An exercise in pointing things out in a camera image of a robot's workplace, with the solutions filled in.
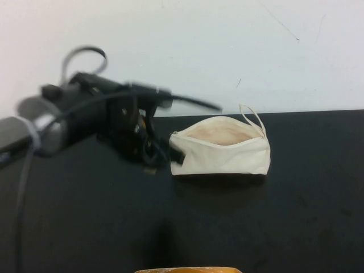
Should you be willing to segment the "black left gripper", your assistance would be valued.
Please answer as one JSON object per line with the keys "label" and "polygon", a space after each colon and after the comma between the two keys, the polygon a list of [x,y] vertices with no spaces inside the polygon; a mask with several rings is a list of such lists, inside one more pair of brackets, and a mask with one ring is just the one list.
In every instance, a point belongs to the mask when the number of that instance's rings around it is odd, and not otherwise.
{"label": "black left gripper", "polygon": [[[152,118],[156,111],[153,99],[131,96],[113,98],[107,102],[106,143],[120,157],[150,168],[163,165],[163,154],[155,141]],[[169,160],[182,165],[185,153],[169,146]]]}

